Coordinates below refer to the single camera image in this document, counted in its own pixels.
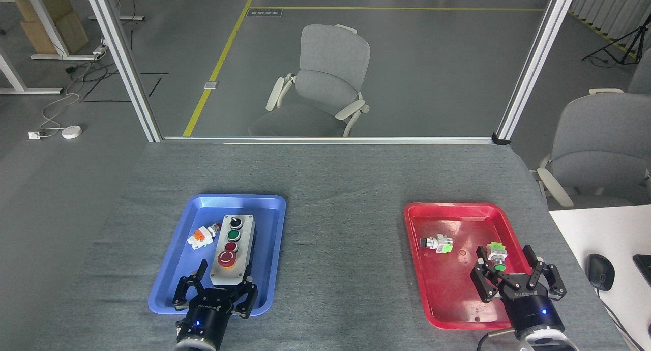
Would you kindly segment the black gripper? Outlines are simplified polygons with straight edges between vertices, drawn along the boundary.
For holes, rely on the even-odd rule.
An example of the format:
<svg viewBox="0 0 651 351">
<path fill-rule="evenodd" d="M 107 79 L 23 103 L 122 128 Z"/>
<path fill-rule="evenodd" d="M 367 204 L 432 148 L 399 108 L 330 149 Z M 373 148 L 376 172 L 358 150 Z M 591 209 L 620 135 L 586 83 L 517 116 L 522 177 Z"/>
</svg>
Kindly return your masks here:
<svg viewBox="0 0 651 351">
<path fill-rule="evenodd" d="M 189 310 L 176 322 L 176 349 L 220 349 L 231 313 L 246 320 L 257 300 L 258 286 L 253 277 L 246 277 L 234 288 L 204 289 L 202 279 L 207 268 L 207 260 L 202 260 L 195 274 L 182 276 L 177 282 L 173 307 L 176 311 Z M 197 295 L 188 302 L 191 287 Z"/>
<path fill-rule="evenodd" d="M 519 284 L 519 288 L 503 285 L 500 293 L 497 272 L 506 270 L 506 251 L 503 246 L 495 248 L 488 245 L 490 256 L 484 247 L 479 245 L 475 251 L 478 256 L 474 269 L 470 272 L 470 279 L 474 283 L 478 294 L 484 303 L 490 303 L 494 298 L 501 298 L 508 319 L 515 329 L 515 337 L 523 339 L 526 335 L 546 328 L 563 332 L 565 326 L 548 297 L 562 299 L 567 294 L 567 289 L 556 265 L 547 264 L 541 257 L 536 256 L 530 245 L 523 247 L 523 254 L 531 267 L 531 274 L 510 274 L 512 281 Z M 540 275 L 544 275 L 549 290 L 539 283 Z"/>
</svg>

